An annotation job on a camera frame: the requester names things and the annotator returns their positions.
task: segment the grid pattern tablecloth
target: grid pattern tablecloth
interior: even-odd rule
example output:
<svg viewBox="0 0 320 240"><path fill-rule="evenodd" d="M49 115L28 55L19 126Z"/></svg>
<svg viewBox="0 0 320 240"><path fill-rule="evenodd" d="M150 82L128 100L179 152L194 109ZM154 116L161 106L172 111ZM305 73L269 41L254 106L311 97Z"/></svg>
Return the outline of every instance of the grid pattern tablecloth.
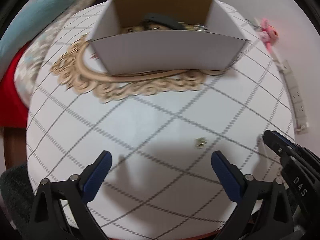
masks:
<svg viewBox="0 0 320 240"><path fill-rule="evenodd" d="M67 89L50 73L68 47L90 32L104 4L68 20L46 55L32 97L27 148L33 189L44 177L59 181L80 174L108 150L112 168L88 204L94 218L112 238L165 240L215 231L232 213L235 205L211 168L214 150L244 174L272 181L279 159L261 143L261 134L277 130L294 140L289 101L255 31L236 9L223 5L250 40L224 75L207 76L198 91L105 104L93 92ZM88 55L85 61L96 64ZM195 139L201 137L207 144L197 149ZM64 211L76 225L67 204Z"/></svg>

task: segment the electrical outlet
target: electrical outlet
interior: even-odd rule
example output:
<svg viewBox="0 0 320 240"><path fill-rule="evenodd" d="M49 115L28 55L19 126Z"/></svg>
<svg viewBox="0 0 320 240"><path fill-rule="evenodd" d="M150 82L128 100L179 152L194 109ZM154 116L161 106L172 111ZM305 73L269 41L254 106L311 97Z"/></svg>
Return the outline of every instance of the electrical outlet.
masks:
<svg viewBox="0 0 320 240"><path fill-rule="evenodd" d="M294 113L295 113L297 119L306 116L306 113L304 111L303 102L299 102L299 103L293 104L293 109L294 109Z"/></svg>
<svg viewBox="0 0 320 240"><path fill-rule="evenodd" d="M290 97L292 103L299 103L302 102L302 98L300 96L299 88L296 86L294 88L289 89Z"/></svg>
<svg viewBox="0 0 320 240"><path fill-rule="evenodd" d="M290 90L291 88L297 87L298 83L296 78L293 75L293 72L287 73L284 75L285 82L287 84L288 89Z"/></svg>
<svg viewBox="0 0 320 240"><path fill-rule="evenodd" d="M291 68L290 68L289 62L287 60L282 62L281 70L282 70L284 75L287 75L288 73L290 73L292 71Z"/></svg>
<svg viewBox="0 0 320 240"><path fill-rule="evenodd" d="M298 118L296 122L297 122L297 128L295 129L295 132L297 134L308 133L309 123L306 116L302 118Z"/></svg>

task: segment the white wall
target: white wall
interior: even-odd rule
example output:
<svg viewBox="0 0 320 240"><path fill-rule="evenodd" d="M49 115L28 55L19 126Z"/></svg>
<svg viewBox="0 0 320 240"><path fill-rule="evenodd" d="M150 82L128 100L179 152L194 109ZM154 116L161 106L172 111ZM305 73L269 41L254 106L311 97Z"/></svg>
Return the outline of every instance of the white wall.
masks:
<svg viewBox="0 0 320 240"><path fill-rule="evenodd" d="M320 155L320 36L294 0L221 0L249 19L267 18L279 33L276 45L297 79L309 119L309 133L296 141Z"/></svg>

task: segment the gray grid line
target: gray grid line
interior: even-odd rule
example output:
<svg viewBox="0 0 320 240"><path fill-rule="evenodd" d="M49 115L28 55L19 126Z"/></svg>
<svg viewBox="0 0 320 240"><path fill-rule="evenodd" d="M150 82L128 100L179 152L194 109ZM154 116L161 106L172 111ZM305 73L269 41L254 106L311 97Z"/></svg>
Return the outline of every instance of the gray grid line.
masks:
<svg viewBox="0 0 320 240"><path fill-rule="evenodd" d="M198 214L201 210L203 210L207 205L209 205L221 192L223 191L223 189L221 189L220 191L218 191L218 193L216 195L214 195L212 198L209 199L209 201L207 201L207 203L205 203L203 206L201 206L197 211L195 211L191 217L195 216L196 214ZM186 218L185 220L183 220L182 222L180 222L178 225L174 226L173 228L165 231L164 233L160 234L159 236L153 238L152 240L156 240L159 239L161 236L166 235L167 233L172 232L173 230L175 230L176 228L182 226L185 222L187 222L188 220L190 220L190 218Z"/></svg>
<svg viewBox="0 0 320 240"><path fill-rule="evenodd" d="M248 22L246 22L246 21L244 21L243 19L240 19L240 18L238 18L238 17L236 17L236 16L234 16L234 15L231 15L232 17L234 17L234 18L237 18L238 20L240 20L240 21L243 21L244 23L246 23L246 25L248 24Z"/></svg>
<svg viewBox="0 0 320 240"><path fill-rule="evenodd" d="M62 41L58 41L58 42L56 42L56 44L58 44L58 45L68 45L68 46L72 45L72 43L65 43L65 42L62 42Z"/></svg>
<svg viewBox="0 0 320 240"><path fill-rule="evenodd" d="M231 100L237 102L238 104L244 105L244 103L242 103L242 102L240 102L239 100L233 98L232 96L229 96L229 95L226 94L225 92L223 92L223 91L221 91L221 90L219 90L219 89L217 89L217 88L215 88L215 87L210 87L210 88L213 89L213 90L215 90L215 91L217 91L218 93L226 96L227 98L230 98ZM267 118L265 118L264 116L262 116L261 114L259 114L257 111L253 110L251 107L249 107L249 106L245 106L245 107L246 107L248 110L250 110L251 112L255 113L257 116L259 116L259 117L261 117L262 119L266 120L267 122L269 121ZM282 131L279 127L277 127L274 123L270 122L270 124L273 125L274 127L276 127L279 131L281 131L283 134L285 134L285 135L288 136L289 138L293 139L293 138L288 134L290 127L289 127L289 129L288 129L286 132L284 132L284 131Z"/></svg>
<svg viewBox="0 0 320 240"><path fill-rule="evenodd" d="M182 112L186 111L191 105L193 105L197 100L199 100L199 98L201 98L207 90L208 89L206 89L206 88L201 90L192 100L190 100L190 102L188 102L182 109L180 109L180 111L178 111L178 113L182 113ZM154 133L152 133L147 139L145 139L141 144L139 144L132 152L127 154L123 159L121 159L114 167L112 167L110 169L109 172L112 172L121 163L123 163L125 160L130 158L135 152L137 152L144 145L146 145L149 141L151 141L158 133L160 133L164 128L166 128L176 118L177 118L177 115L172 115L172 117L167 122L165 122L162 126L160 126Z"/></svg>
<svg viewBox="0 0 320 240"><path fill-rule="evenodd" d="M29 150L32 150L30 144L28 143L27 143L27 147ZM40 160L38 155L34 154L34 157L45 171L49 171L48 167L44 165L44 163ZM52 175L51 177L54 179L54 181L58 181L58 179L55 176Z"/></svg>
<svg viewBox="0 0 320 240"><path fill-rule="evenodd" d="M28 176L29 176L29 180L31 180L33 184L38 185L37 182L30 175Z"/></svg>
<svg viewBox="0 0 320 240"><path fill-rule="evenodd" d="M122 194L122 195L125 195L126 197L132 199L132 200L135 200L139 203L143 203L144 201L135 197L135 196L132 196L131 194L128 194L127 192L119 189L118 187L112 185L111 183L109 182L103 182L104 185L108 186L108 187L111 187L113 190L117 191L118 193ZM165 209L165 208L161 208L159 206L156 206L156 205L153 205L153 204L150 204L150 203L146 203L147 206L151 207L151 208L154 208L154 209L157 209L157 210L160 210L160 211L163 211L165 213L169 213L169 214L172 214L172 215L175 215L175 216L179 216L179 217L185 217L185 218L189 218L191 216L189 215L184 215L184 214L181 214L181 213L177 213L177 212L174 212L174 211L171 211L171 210L168 210L168 209ZM224 221L221 221L221 220L212 220L212 219L206 219L206 218L199 218L199 217L193 217L192 219L194 220L200 220L200 221L207 221L207 222L215 222L215 223L222 223Z"/></svg>
<svg viewBox="0 0 320 240"><path fill-rule="evenodd" d="M252 78L248 77L246 74L242 73L240 70L234 68L234 70L236 70L237 72L239 72L241 75L244 75L245 77L249 78L252 82L256 83L255 80L253 80ZM260 87L265 90L265 92L267 92L269 95L271 95L275 100L277 100L281 105L283 105L285 108L287 108L290 113L292 113L291 109L289 107L287 107L284 103L282 103L281 101L279 101L273 94L271 94L268 90L266 90L263 86L260 85Z"/></svg>
<svg viewBox="0 0 320 240"><path fill-rule="evenodd" d="M98 13L100 13L100 12L102 12L102 11L103 11L103 9L100 10L100 11L98 11L98 12L96 12L96 13L94 13L94 14L92 14L92 15L88 15L88 16L87 16L87 19L90 18L90 17L92 17L92 16L97 15ZM69 26L71 23L75 22L75 21L76 21L77 19L79 19L80 17L86 17L86 14L87 14L87 13L85 13L85 14L79 16L79 17L75 17L75 20L74 20L74 21L72 21L72 22L68 23L67 25L63 26L62 29L64 29L65 27Z"/></svg>
<svg viewBox="0 0 320 240"><path fill-rule="evenodd" d="M265 179L266 179L266 177L267 177L267 175L269 174L269 172L270 172L270 170L271 170L271 168L272 168L273 164L275 164L275 162L271 162L271 164L270 164L270 166L269 166L269 168L268 168L268 170L267 170L266 174L264 174L264 176L263 176L262 180L265 180Z"/></svg>
<svg viewBox="0 0 320 240"><path fill-rule="evenodd" d="M78 30L78 29L92 29L94 26L86 27L86 26L77 26L77 27L67 27L63 28L64 30Z"/></svg>
<svg viewBox="0 0 320 240"><path fill-rule="evenodd" d="M81 23L83 23L84 21L85 21L86 19L84 19L82 22L80 22L79 24L77 24L76 26L74 26L74 27L78 27ZM62 35L59 39L57 39L53 44L51 44L50 45L50 47L52 47L57 41L59 41L61 38L63 38L65 35L67 35L71 30L73 30L73 29L70 29L67 33L65 33L64 35ZM69 42L69 41L71 41L71 39L73 39L75 36L77 36L79 33L77 33L76 35L74 35L72 38L70 38L68 41L67 41L67 43ZM42 66L44 66L45 64L47 64L49 61L50 61L50 59L52 59L53 58L53 56L55 56L56 54L57 54L57 52L55 52L47 61L46 61L46 63L44 63L44 64L42 64L41 65L41 68L42 68ZM49 74L42 80L42 82L40 83L40 84L42 84L43 82L44 82L44 80L48 77L50 75L50 72L49 72ZM37 89L38 89L38 87L36 87L36 89L33 91L33 93L32 93L32 95L34 95L34 93L37 91Z"/></svg>
<svg viewBox="0 0 320 240"><path fill-rule="evenodd" d="M78 95L75 99L73 99L71 101L71 103L68 105L68 108L80 97L80 95ZM40 141L38 142L38 145L36 146L36 148L34 149L34 151L28 156L28 159L30 158L31 155L33 155L35 153L35 151L38 149L40 143L42 142L42 140L44 139L44 137L48 134L48 132L50 131L50 129L55 125L55 123L58 121L58 119L62 116L62 114L65 112L66 110L63 109L63 111L58 115L58 117L56 118L56 120L51 124L51 126L49 127L49 129L46 131L46 133L42 136L42 138L40 139Z"/></svg>
<svg viewBox="0 0 320 240"><path fill-rule="evenodd" d="M279 96L278 96L279 99L282 97L283 93L284 93L284 87L281 88L281 91L280 91ZM266 125L266 127L265 127L264 130L267 130L268 127L269 127L269 125L271 124L271 121L272 121L272 119L273 119L273 117L274 117L274 115L275 115L275 113L276 113L276 110L277 110L277 108L278 108L278 105L279 105L279 101L276 101L276 104L275 104L275 106L274 106L274 108L273 108L272 114L271 114L271 116L270 116L270 118L269 118L269 121L268 121L268 123L267 123L267 125ZM256 146L254 147L254 150L258 149L259 144L260 144L261 141L262 141L262 138L260 137L259 140L257 141ZM251 152L251 153L247 156L247 158L244 160L244 162L242 163L242 165L239 167L240 170L242 170L243 167L248 163L248 161L250 160L250 158L251 158L252 155L253 155L253 153ZM268 157L268 159L270 159L270 160L272 160L272 161L280 164L279 162L275 161L274 159L272 159L272 158L270 158L270 157Z"/></svg>
<svg viewBox="0 0 320 240"><path fill-rule="evenodd" d="M267 70L265 70L265 71L263 72L262 76L260 77L260 80L259 80L260 83L263 81L263 79L264 79L264 77L266 76L266 74L267 74ZM250 96L249 96L248 99L246 100L246 104L249 104L249 102L252 100L252 98L253 98L253 96L255 95L255 92L257 91L258 87L259 87L258 85L255 86L254 90L251 92ZM198 97L202 96L203 94L204 94L204 93L199 93L199 94L196 95L195 97L198 98ZM188 103L187 105L188 105L187 108L184 108L184 107L183 107L183 108L182 108L183 111L180 110L180 111L177 112L177 114L181 115L186 109L188 109L188 108L191 106L191 104L189 104L189 103ZM239 118L239 116L241 115L241 113L243 112L243 110L244 110L244 107L242 106L242 107L240 108L240 110L238 111L238 113L237 113L237 114L233 117L233 119L230 121L230 123L228 124L228 126L223 130L223 132L222 132L221 134L219 134L219 137L218 137L198 158L196 158L196 160L193 161L193 163L186 169L186 171L190 171L200 160L202 160L202 159L204 158L204 156L208 153L208 151L210 151L211 148L214 147L214 145L216 145L216 144L218 143L218 141L220 141L220 139L224 136L224 134L227 133L227 131L232 127L232 125L235 123L235 121ZM177 181L178 181L180 178L182 178L184 175L185 175L184 173L180 173L174 180L172 180L169 184L167 184L164 188L162 188L162 189L161 189L160 191L158 191L156 194L154 194L153 196L151 196L149 199L147 199L147 200L144 201L143 203L139 204L137 207L131 209L130 211L126 212L125 214L121 215L120 217L114 219L112 222L115 222L115 221L117 221L117 220L125 217L126 215L128 215L128 214L134 212L135 210L137 210L138 208L142 207L145 203L150 202L150 201L153 200L155 197L157 197L158 195L160 195L161 193L163 193L166 189L168 189L169 187L171 187L175 182L177 182Z"/></svg>
<svg viewBox="0 0 320 240"><path fill-rule="evenodd" d="M102 218L103 220L108 221L108 222L111 221L110 219L106 218L104 215L102 215L102 214L100 214L99 212L95 211L93 208L91 208L91 207L88 206L88 209L89 209L92 213L96 214L98 217ZM141 237L146 238L146 239L149 239L149 240L152 239L152 237L145 236L145 235L143 235L143 234L137 233L137 232L135 232L135 231L133 231L133 230L131 230L131 229L125 228L125 227L123 227L123 226L121 226L121 225L119 225L119 224L117 224L117 223L112 223L112 224L113 224L114 226L116 226L116 227L118 227L118 228L120 228L120 229L122 229L122 230L124 230L124 231L127 231L127 232L129 232L129 233L131 233L131 234L134 234L134 235L136 235L136 236L141 236Z"/></svg>
<svg viewBox="0 0 320 240"><path fill-rule="evenodd" d="M75 226L77 226L77 224L70 218L68 217L66 214L64 214L66 216L66 218Z"/></svg>
<svg viewBox="0 0 320 240"><path fill-rule="evenodd" d="M48 95L48 94L49 94L49 93L48 93L45 89L43 89L41 86L39 87L39 90L40 90L41 92L43 92L45 95ZM238 100L230 97L229 95L227 95L227 94L224 94L224 95L225 95L226 97L228 97L228 98L236 101L237 103L239 103L239 104L241 104L241 105L244 105L243 103L241 103L241 102L239 102ZM58 99L56 99L56 98L55 98L54 96L52 96L52 95L50 95L50 99L51 99L54 103L56 103L58 106L60 106L61 108L63 108L63 109L65 109L65 108L67 107L67 106L65 106L63 103L61 103ZM148 101L146 101L146 100L143 100L143 99L141 99L141 98L136 98L136 97L134 97L133 99L135 99L136 101L140 101L141 103L147 104L147 105L149 105L149 106L151 106L151 107L153 107L153 108L156 108L157 110L159 110L159 111L161 111L161 112L164 112L165 114L169 114L169 115L171 115L171 116L174 116L174 115L175 115L174 113L170 112L169 110L166 110L166 109L164 109L164 108L162 108L162 107L160 107L160 106L157 106L157 105L153 105L153 104L151 104L150 102L148 102ZM260 115L260 114L257 113L256 111L252 110L252 109L249 108L248 106L247 106L247 108L250 109L250 110L251 110L252 112L254 112L255 114L257 114L258 116L260 116L261 118L263 118L263 119L265 119L266 121L268 121L265 117L263 117L262 115ZM66 110L66 112L69 113L69 114L70 114L71 116L73 116L74 118L76 118L77 120L79 120L80 122L82 122L83 124L85 124L86 126L91 127L91 126L93 125L93 124L90 123L88 120L86 120L84 117L80 116L79 114L77 114L76 112L74 112L73 110L71 110L70 108L68 108L68 109ZM114 141L115 143L119 144L120 146L126 148L127 150L130 150L130 151L134 150L134 147L128 145L128 144L125 143L124 141L116 138L115 136L111 135L110 133L104 131L104 130L101 129L101 128L95 127L95 128L94 128L94 131L98 132L99 134L101 134L102 136L104 136L104 137L106 137L106 138L111 139L112 141ZM62 147L60 147L60 146L57 144L56 141L53 141L53 143L55 143L56 147L59 147L59 150L61 150L61 151L63 150ZM142 152L142 151L139 151L139 150L138 150L137 153L138 153L139 155L141 155L141 156L144 156L145 158L149 158L149 159L155 161L156 163L159 163L160 165L163 165L163 166L168 167L168 168L170 168L170 169L174 169L174 170L179 171L179 172L185 172L186 174L188 174L188 175L190 175L190 176L192 176L192 177L195 177L195 178L198 178L198 179L203 179L203 180L206 180L206 181L208 181L208 182L219 183L219 182L217 182L217 181L215 181L215 180L212 180L212 179L206 178L206 177L204 177L204 176L201 176L201 175L198 175L198 174L195 174L195 173L192 173L192 172L188 172L188 171L185 171L185 170L183 170L183 169L181 169L181 168L175 167L174 165L171 165L171 164L166 163L166 162L164 162L164 161L162 161L162 160L159 160L159 159L157 159L157 158L155 158L155 157L153 157L153 156L151 156L151 155L149 155L149 154L146 154L145 152Z"/></svg>
<svg viewBox="0 0 320 240"><path fill-rule="evenodd" d="M254 37L256 37L257 39L259 39L259 37L257 37L256 35L254 35L254 34L252 34L251 32L249 32L249 31L247 31L246 29L244 29L244 28L240 28L240 29L242 29L242 30L244 30L244 31L246 31L247 33L249 33L249 34L251 34L252 36L254 36Z"/></svg>
<svg viewBox="0 0 320 240"><path fill-rule="evenodd" d="M227 8L227 9L229 9L229 10L231 10L231 11L233 11L233 12L230 12L230 13L236 13L236 12L238 12L237 10L234 10L234 9L231 9L231 8L229 8L228 6L225 6L225 4L226 5L229 5L229 4L227 4L227 3L224 3L224 2L218 2L219 4L223 4L223 7L224 8Z"/></svg>
<svg viewBox="0 0 320 240"><path fill-rule="evenodd" d="M259 49L258 47L256 47L256 46L254 46L257 50L259 50L260 52L262 52L264 55L266 55L266 56L268 56L269 58L271 58L272 59L272 57L270 57L270 55L268 55L268 54L266 54L265 52L263 52L261 49Z"/></svg>
<svg viewBox="0 0 320 240"><path fill-rule="evenodd" d="M95 14L89 14L89 15L86 15L87 13L84 13L83 15L80 15L80 16L72 16L72 17L70 17L69 18L69 20L70 19L73 19L73 18L77 18L77 19L79 19L79 18L82 18L82 17L91 17L91 16L95 16Z"/></svg>
<svg viewBox="0 0 320 240"><path fill-rule="evenodd" d="M88 12L92 11L92 9L95 9L95 8L97 8L97 7L100 7L100 6L101 6L101 5L99 5L99 4L95 4L95 5L92 5L92 6L90 6L90 7L84 8L84 9L76 12L75 14L73 14L71 17L69 17L68 20L70 20L71 18L79 18L79 17L87 14Z"/></svg>
<svg viewBox="0 0 320 240"><path fill-rule="evenodd" d="M160 107L160 106L158 106L158 105L155 105L155 104L153 104L153 103L150 103L149 101L146 101L146 100L144 100L144 99L142 99L142 98L137 98L136 100L141 100L141 101L143 101L145 104L147 104L147 105L149 105L149 106L151 106L151 107L153 107L153 108L156 108L156 109L158 109L158 110L160 110L160 111L163 111L163 112L165 112L165 113L168 113L168 114L170 114L170 115L175 115L174 113L170 112L169 110L166 110L166 109L164 109L164 108L162 108L162 107ZM249 151L253 151L253 152L257 153L257 154L260 154L258 151L255 151L254 149L252 149L252 148L250 148L250 147L247 147L247 146L245 146L245 145L243 145L243 144L241 144L241 143L239 143L239 142L237 142L237 141L235 141L235 140L233 140L233 139L231 139L231 138L229 138L229 137L227 137L227 136L225 136L225 135L222 135L221 133L218 133L218 132L216 132L216 131L214 131L214 130L211 130L211 129L203 126L203 125L200 125L200 124L197 123L197 122L194 122L194 121L192 121L192 120L190 120L190 119L187 119L187 118L185 118L185 117L183 117L183 116L181 116L181 115L178 115L178 118L179 118L180 120L182 120L182 121L185 121L185 122L187 122L187 123L190 123L191 125L194 125L194 126L200 128L200 129L202 129L202 130L205 130L205 131L209 132L209 133L212 133L212 134L217 135L217 136L222 136L223 139L225 139L225 140L227 140L227 141L229 141L229 142L232 142L232 143L234 143L234 144L236 144L236 145L238 145L238 146L240 146L240 147L243 147L243 148L245 148L245 149L247 149L247 150L249 150Z"/></svg>
<svg viewBox="0 0 320 240"><path fill-rule="evenodd" d="M35 120L35 122L37 122L37 125L39 126L39 128L40 128L41 130L44 130L44 128L41 126L41 124L38 122L38 120L37 120L36 118L35 118L34 120ZM47 137L50 139L50 141L51 141L52 143L55 144L56 147L59 148L60 151L62 151L63 153L66 152L60 145L57 145L58 143L52 138L52 136L50 136L49 134L47 134ZM31 146L30 146L28 143L27 143L27 146L28 146L28 149L29 149L30 151L33 151L32 148L31 148ZM76 160L73 156L71 156L70 154L67 155L67 157L68 157L70 160L72 160L75 164L77 164L81 169L84 169L84 168L85 168L85 166L84 166L83 164L81 164L79 161L77 161L77 160ZM38 161L40 164L42 163L39 158L36 158L36 159L37 159L37 161ZM44 165L41 165L41 166L42 166L46 171L49 171L49 169L48 169L47 167L45 167ZM51 174L50 176L52 176L55 181L58 181L58 179L57 179L56 177L54 177L52 174ZM120 193L120 194L122 194L122 195L124 195L124 196L126 196L126 197L128 197L128 198L130 198L130 199L132 199L132 200L135 200L135 201L137 201L137 202L139 202L139 203L142 203L142 202L143 202L143 200L141 200L141 199L139 199L139 198L137 198L137 197L135 197L135 196L127 193L127 192L124 192L123 190L119 189L118 187L112 185L112 184L109 183L109 182L104 181L103 184L106 185L106 186L108 186L108 187L110 187L110 188L112 188L113 190L117 191L118 193ZM173 212L173 211L170 211L170 210L168 210L168 209L164 209L164 208L161 208L161 207L159 207L159 206L152 205L152 204L149 204L149 203L147 203L146 205L147 205L147 206L150 206L150 207L152 207L152 208L154 208L154 209L157 209L157 210L160 210L160 211L163 211L163 212L172 214L172 215L176 215L176 216L180 216L180 217L190 217L190 216L188 216L188 215L184 215L184 214L180 214L180 213L177 213L177 212ZM200 221L207 221L207 222L217 222L217 223L223 222L223 221L220 221L220 220L211 220L211 219L198 218L198 217L194 217L193 219L194 219L194 220L200 220Z"/></svg>
<svg viewBox="0 0 320 240"><path fill-rule="evenodd" d="M257 63L259 66L263 67L264 69L266 69L263 65L261 65L259 62L257 62L256 60L254 60L253 58L251 58L250 56L246 55L249 59L251 59L252 61L254 61L255 63ZM283 84L282 80L278 77L276 77L275 75L273 75L277 80L279 80L281 82L281 84Z"/></svg>
<svg viewBox="0 0 320 240"><path fill-rule="evenodd" d="M52 95L52 94L57 90L57 88L58 88L59 86L60 86L60 84L57 85L57 87L50 93L50 95ZM27 127L27 131L28 131L29 127L30 127L30 124L31 124L33 118L36 116L36 114L38 114L38 112L39 112L40 109L44 106L44 104L47 102L48 99L49 99L49 97L47 97L47 98L45 99L45 101L43 102L43 104L39 107L39 109L38 109L38 110L35 112L35 114L32 116L31 121L30 121L30 123L29 123L29 125L28 125L28 127Z"/></svg>
<svg viewBox="0 0 320 240"><path fill-rule="evenodd" d="M292 125L292 122L293 122L293 118L291 117L291 119L290 119L290 123L289 123L289 125L288 125L288 128L287 128L286 133L288 133L288 132L289 132L290 127L291 127L291 125Z"/></svg>
<svg viewBox="0 0 320 240"><path fill-rule="evenodd" d="M57 164L53 167L53 169L48 173L48 175L46 177L48 177L57 167L58 165L62 162L62 160L74 149L74 147L76 147L79 142L82 141L82 139L84 137L86 137L92 130L94 127L96 127L97 125L99 125L107 116L109 116L114 110L116 110L120 105L122 105L124 102L126 101L126 99L123 99L122 101L120 101L117 105L115 105L110 111L108 111L105 115L103 115L89 130L87 130L87 132L84 133L84 135L82 135L75 143L74 145L65 153L65 155L63 155L63 157L57 162Z"/></svg>

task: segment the metal screw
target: metal screw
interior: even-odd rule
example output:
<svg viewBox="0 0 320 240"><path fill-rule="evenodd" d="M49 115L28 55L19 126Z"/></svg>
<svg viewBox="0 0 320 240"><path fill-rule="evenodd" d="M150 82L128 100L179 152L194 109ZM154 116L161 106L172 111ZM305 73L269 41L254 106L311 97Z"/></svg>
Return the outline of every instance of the metal screw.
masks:
<svg viewBox="0 0 320 240"><path fill-rule="evenodd" d="M203 148L206 144L207 144L207 140L205 139L205 137L201 137L201 138L196 139L196 148L197 149Z"/></svg>
<svg viewBox="0 0 320 240"><path fill-rule="evenodd" d="M72 181L75 181L75 180L77 180L78 178L79 178L79 175L78 175L78 174L73 174L73 175L70 176L70 180L72 180Z"/></svg>
<svg viewBox="0 0 320 240"><path fill-rule="evenodd" d="M45 184L47 184L48 182L49 182L49 180L48 180L47 178L44 178L44 179L41 180L40 183L41 183L42 185L45 185Z"/></svg>
<svg viewBox="0 0 320 240"><path fill-rule="evenodd" d="M276 178L275 179L275 182L277 183L277 184L279 184L279 185L281 185L283 182L282 182L282 179L280 179L280 178Z"/></svg>
<svg viewBox="0 0 320 240"><path fill-rule="evenodd" d="M251 174L246 174L244 177L246 180L254 180L254 176L252 176Z"/></svg>

